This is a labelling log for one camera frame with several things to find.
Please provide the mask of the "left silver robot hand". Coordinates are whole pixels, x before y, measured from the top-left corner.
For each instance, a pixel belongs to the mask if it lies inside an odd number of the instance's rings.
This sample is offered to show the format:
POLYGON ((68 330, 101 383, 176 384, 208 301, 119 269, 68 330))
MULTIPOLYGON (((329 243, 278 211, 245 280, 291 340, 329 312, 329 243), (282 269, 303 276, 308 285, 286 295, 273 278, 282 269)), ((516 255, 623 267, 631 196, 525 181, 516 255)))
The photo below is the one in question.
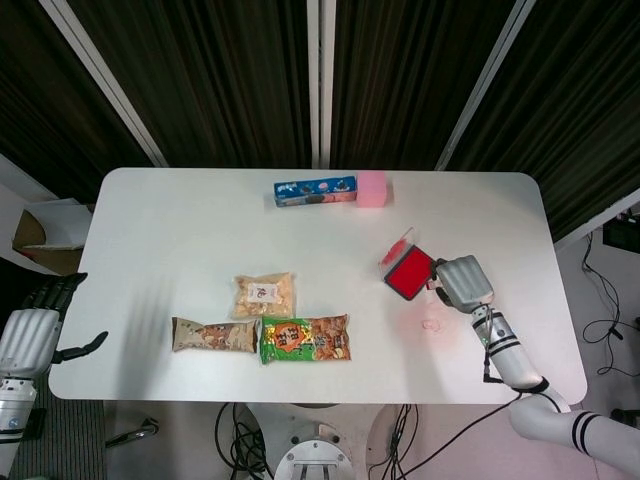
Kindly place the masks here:
POLYGON ((53 277, 11 312, 1 336, 3 377, 34 379, 52 364, 87 356, 102 346, 106 331, 84 346, 57 348, 73 295, 87 277, 86 273, 53 277))

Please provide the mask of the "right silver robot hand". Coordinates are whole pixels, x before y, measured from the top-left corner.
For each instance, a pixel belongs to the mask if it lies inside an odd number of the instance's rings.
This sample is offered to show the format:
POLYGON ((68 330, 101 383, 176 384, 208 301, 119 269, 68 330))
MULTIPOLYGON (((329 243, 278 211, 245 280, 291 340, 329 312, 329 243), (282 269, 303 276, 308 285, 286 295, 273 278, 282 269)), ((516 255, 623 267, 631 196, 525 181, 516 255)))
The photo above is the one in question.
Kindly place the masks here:
POLYGON ((432 284, 440 300, 465 314, 490 305, 494 290, 473 255, 453 260, 438 259, 434 264, 432 284))

